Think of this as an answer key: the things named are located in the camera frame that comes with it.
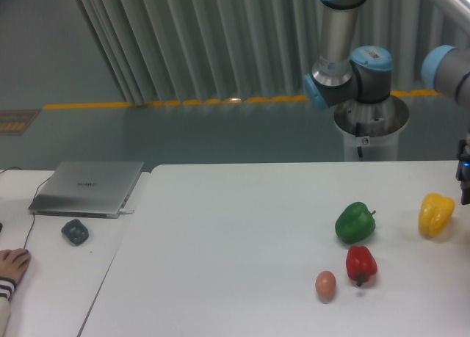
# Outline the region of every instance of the red bell pepper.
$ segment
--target red bell pepper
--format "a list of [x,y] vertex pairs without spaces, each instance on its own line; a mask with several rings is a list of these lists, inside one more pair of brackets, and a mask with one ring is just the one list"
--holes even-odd
[[360,287],[377,273],[377,263],[369,249],[353,245],[347,252],[346,270],[348,277]]

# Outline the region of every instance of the laptop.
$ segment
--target laptop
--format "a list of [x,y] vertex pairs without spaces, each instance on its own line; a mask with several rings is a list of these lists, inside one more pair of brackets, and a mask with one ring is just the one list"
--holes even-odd
[[34,214],[118,218],[144,162],[62,162],[33,199]]

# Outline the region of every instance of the floor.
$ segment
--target floor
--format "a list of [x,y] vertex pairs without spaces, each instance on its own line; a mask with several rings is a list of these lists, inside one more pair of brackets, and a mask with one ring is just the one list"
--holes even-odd
[[[441,96],[405,97],[405,160],[455,159],[470,113]],[[159,164],[341,162],[333,109],[306,102],[42,110],[22,136],[0,137],[0,168],[54,170],[62,160]]]

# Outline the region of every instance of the human hand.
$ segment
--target human hand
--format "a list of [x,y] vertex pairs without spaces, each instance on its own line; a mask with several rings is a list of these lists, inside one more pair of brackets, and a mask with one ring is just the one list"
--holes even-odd
[[0,251],[0,279],[6,278],[20,283],[31,261],[31,253],[26,249]]

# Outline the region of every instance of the egg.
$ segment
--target egg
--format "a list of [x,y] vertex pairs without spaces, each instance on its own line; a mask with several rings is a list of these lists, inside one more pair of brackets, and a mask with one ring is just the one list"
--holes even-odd
[[331,300],[336,291],[335,275],[330,271],[323,271],[317,276],[315,289],[322,300]]

